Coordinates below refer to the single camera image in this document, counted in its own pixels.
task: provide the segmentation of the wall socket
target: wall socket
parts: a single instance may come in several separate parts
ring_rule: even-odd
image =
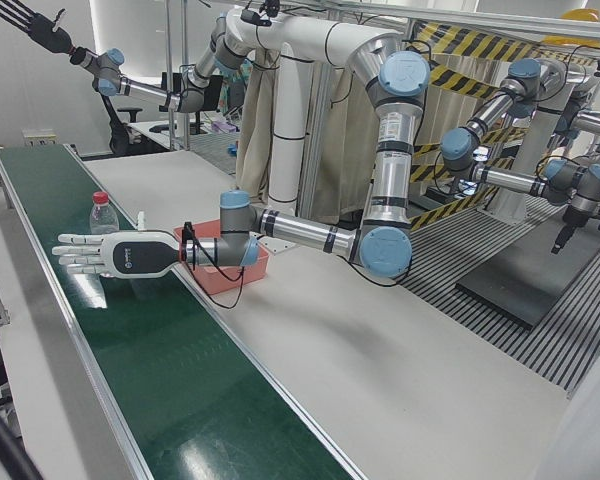
[[[40,145],[55,145],[58,138],[53,130],[23,130],[25,147],[37,147]]]

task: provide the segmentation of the green conveyor belt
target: green conveyor belt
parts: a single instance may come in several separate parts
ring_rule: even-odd
[[[102,279],[97,308],[57,265],[58,234],[89,233],[99,190],[64,147],[0,158],[156,479],[350,478],[175,275]]]

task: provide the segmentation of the pink basket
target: pink basket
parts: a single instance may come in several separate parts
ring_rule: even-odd
[[[196,232],[196,237],[211,238],[220,236],[220,220],[211,222],[197,223],[193,226]],[[173,230],[178,239],[182,238],[182,227]],[[269,261],[269,253],[259,246],[258,261],[254,265],[244,268],[244,283],[255,282],[264,278],[267,271],[267,262]],[[240,280],[231,282],[224,278],[216,267],[196,267],[193,269],[188,265],[189,271],[193,278],[205,289],[209,295],[226,292],[233,288],[240,287]],[[241,267],[220,267],[220,269],[229,278],[238,278]]]

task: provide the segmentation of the yellow black hazard stripe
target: yellow black hazard stripe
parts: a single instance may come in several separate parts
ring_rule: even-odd
[[[487,162],[487,165],[491,165],[497,168],[511,168],[513,164],[513,158],[499,158],[495,161]],[[416,182],[432,182],[434,178],[441,180],[449,178],[449,172],[444,165],[412,165],[411,176],[409,177],[410,183]]]
[[[493,145],[500,142],[513,142],[520,140],[527,133],[526,128],[500,128],[487,133],[480,142],[480,145]],[[439,143],[425,143],[424,145],[416,145],[414,147],[413,158],[421,157],[425,153],[435,152],[440,149]]]
[[[481,145],[492,145],[500,142],[513,142],[514,140],[520,140],[527,133],[526,128],[513,127],[513,128],[500,128],[498,130],[492,130],[482,137]]]
[[[435,210],[430,210],[427,213],[423,213],[422,215],[418,215],[417,217],[412,217],[409,219],[411,223],[411,231],[418,230],[419,228],[426,227],[427,225],[432,224],[438,220],[446,218],[454,213],[461,212],[468,208],[474,207],[482,202],[487,196],[492,195],[497,190],[497,187],[489,187],[482,191],[476,192],[475,195],[470,197],[463,198],[461,200],[456,200],[455,202],[444,205],[440,208],[436,208]]]
[[[513,40],[468,28],[441,25],[433,22],[416,22],[415,39],[426,42],[433,53],[459,55],[513,62],[522,58],[554,58],[578,65],[593,65],[594,60],[571,53],[551,50],[532,42]]]
[[[480,82],[466,75],[462,75],[436,61],[431,61],[431,78],[429,85],[443,88],[452,92],[468,95],[475,98],[487,99],[491,97],[498,87]]]

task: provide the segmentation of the black platform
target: black platform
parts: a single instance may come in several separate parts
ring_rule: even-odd
[[[462,277],[456,288],[527,329],[536,326],[600,250],[598,221],[551,253],[564,209]]]

